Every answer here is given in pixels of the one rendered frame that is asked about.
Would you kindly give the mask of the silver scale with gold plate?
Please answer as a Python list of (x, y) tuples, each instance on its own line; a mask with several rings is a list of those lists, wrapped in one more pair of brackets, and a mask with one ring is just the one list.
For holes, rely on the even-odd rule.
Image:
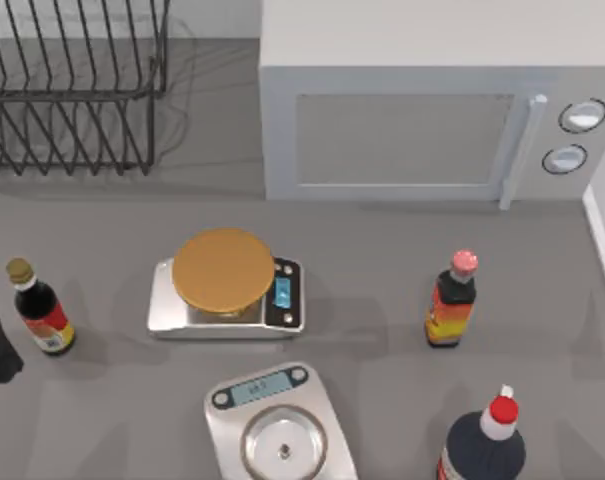
[(306, 326), (302, 265), (236, 227), (198, 232), (158, 262), (147, 331), (171, 340), (269, 340)]

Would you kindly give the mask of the dark bottle with pink cap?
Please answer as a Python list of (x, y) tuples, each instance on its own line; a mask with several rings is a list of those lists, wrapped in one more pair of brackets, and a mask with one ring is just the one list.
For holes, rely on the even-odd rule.
[(424, 321), (431, 347), (456, 347), (466, 333), (477, 296), (478, 266), (478, 256), (470, 249), (461, 249), (452, 255), (449, 267), (438, 274)]

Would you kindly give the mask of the silver scale with round bowl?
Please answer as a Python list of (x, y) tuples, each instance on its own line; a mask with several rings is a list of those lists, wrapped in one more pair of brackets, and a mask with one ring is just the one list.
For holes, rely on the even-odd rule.
[(222, 480), (359, 480), (327, 390), (305, 362), (219, 383), (204, 415)]

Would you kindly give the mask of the pale microwave oven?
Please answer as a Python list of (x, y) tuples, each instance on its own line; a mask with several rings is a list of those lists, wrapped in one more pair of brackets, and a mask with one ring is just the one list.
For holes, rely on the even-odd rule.
[[(605, 103), (605, 0), (263, 0), (259, 88), (270, 200), (499, 205), (538, 93), (513, 202), (578, 199), (605, 120), (571, 134), (558, 119)], [(544, 155), (572, 144), (584, 165), (547, 173)]]

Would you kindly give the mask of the dark bottle with olive cap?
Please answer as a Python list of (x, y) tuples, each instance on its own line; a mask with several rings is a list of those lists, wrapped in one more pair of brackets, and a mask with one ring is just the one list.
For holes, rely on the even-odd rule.
[(53, 288), (37, 277), (24, 258), (11, 259), (6, 271), (15, 289), (16, 310), (40, 350), (49, 356), (70, 350), (76, 332)]

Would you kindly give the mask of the dark bottle with red cap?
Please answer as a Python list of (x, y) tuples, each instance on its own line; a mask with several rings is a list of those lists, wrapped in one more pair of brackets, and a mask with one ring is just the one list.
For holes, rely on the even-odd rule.
[(504, 384), (483, 410), (466, 413), (452, 424), (435, 480), (517, 480), (526, 462), (518, 420), (514, 389)]

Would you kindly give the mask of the small microwave knob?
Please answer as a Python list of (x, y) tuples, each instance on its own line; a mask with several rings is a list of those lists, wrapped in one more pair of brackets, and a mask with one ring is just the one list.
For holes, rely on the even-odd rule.
[(551, 175), (567, 175), (579, 170), (588, 158), (588, 152), (577, 144), (549, 150), (541, 165)]

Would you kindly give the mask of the large microwave knob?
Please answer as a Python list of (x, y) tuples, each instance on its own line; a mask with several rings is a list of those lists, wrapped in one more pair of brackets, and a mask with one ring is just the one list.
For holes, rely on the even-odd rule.
[(566, 106), (559, 115), (560, 128), (571, 134), (582, 134), (596, 129), (605, 120), (605, 103), (591, 98)]

